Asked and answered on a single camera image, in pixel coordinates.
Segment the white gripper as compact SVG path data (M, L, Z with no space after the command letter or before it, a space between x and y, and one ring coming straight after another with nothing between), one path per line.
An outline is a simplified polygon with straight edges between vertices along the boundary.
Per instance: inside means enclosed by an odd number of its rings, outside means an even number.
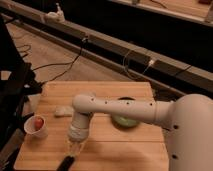
M85 146L85 140L89 136L89 130L77 128L71 125L68 129L68 155L70 157L77 157Z

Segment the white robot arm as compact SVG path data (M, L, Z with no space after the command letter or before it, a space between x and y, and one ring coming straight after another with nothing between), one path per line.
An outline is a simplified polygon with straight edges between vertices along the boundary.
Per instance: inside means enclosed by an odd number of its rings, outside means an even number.
M127 117L169 131L169 171L213 171L213 99L189 94L175 102L107 100L89 94L73 98L68 137L88 138L95 113Z

